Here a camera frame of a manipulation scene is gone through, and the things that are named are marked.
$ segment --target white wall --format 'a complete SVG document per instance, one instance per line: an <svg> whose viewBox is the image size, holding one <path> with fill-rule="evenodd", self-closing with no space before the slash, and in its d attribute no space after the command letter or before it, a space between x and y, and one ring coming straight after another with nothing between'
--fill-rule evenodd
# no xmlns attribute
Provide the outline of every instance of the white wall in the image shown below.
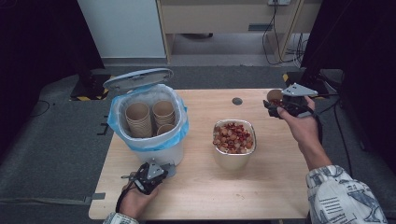
<svg viewBox="0 0 396 224"><path fill-rule="evenodd" d="M165 58L155 0L78 0L102 58Z"/></svg>

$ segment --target table top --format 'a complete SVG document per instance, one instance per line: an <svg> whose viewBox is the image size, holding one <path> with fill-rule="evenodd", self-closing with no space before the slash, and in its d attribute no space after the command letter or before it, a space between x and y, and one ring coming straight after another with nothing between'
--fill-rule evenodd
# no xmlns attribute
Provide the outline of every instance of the table top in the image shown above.
<svg viewBox="0 0 396 224"><path fill-rule="evenodd" d="M308 200L303 155L284 120L269 117L263 106L270 89L177 90L188 108L190 130L184 158L167 178L142 220L306 218ZM234 97L243 103L234 105ZM244 170L225 171L214 160L213 128L221 119L244 119L255 130L257 148ZM141 161L114 134L89 216L105 219L115 210L121 179Z"/></svg>

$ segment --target hand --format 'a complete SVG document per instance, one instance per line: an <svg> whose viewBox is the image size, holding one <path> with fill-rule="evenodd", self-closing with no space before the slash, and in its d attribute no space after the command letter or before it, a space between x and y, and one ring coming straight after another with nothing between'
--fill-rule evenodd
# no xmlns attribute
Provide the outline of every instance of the hand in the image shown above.
<svg viewBox="0 0 396 224"><path fill-rule="evenodd" d="M308 107L315 110L315 102L307 96L304 98L308 102ZM318 142L318 124L312 116L295 118L281 107L277 108L277 113L289 124L291 133L299 145L309 146Z"/></svg>
<svg viewBox="0 0 396 224"><path fill-rule="evenodd" d="M131 217L134 219L138 219L140 215L144 212L145 208L151 200L153 200L159 191L159 187L155 188L154 191L150 193L150 195L146 195L140 192L135 184L132 184L132 189L128 191L128 193L123 198L120 205L120 213Z"/></svg>

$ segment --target trash can lid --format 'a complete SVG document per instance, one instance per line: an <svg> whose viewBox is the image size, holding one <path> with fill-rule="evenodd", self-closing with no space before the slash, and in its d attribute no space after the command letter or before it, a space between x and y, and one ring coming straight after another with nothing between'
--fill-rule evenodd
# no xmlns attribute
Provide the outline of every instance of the trash can lid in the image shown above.
<svg viewBox="0 0 396 224"><path fill-rule="evenodd" d="M173 71L167 68L139 70L113 77L103 84L108 90L128 91L142 86L155 85L173 77Z"/></svg>

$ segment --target sleeve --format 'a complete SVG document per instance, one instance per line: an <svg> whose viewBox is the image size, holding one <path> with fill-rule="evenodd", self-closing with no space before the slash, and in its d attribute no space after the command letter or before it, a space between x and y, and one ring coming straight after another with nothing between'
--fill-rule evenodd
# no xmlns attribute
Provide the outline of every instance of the sleeve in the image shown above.
<svg viewBox="0 0 396 224"><path fill-rule="evenodd" d="M310 171L306 184L312 223L387 223L370 188L340 166Z"/></svg>
<svg viewBox="0 0 396 224"><path fill-rule="evenodd" d="M103 224L139 224L139 222L123 214L112 212Z"/></svg>

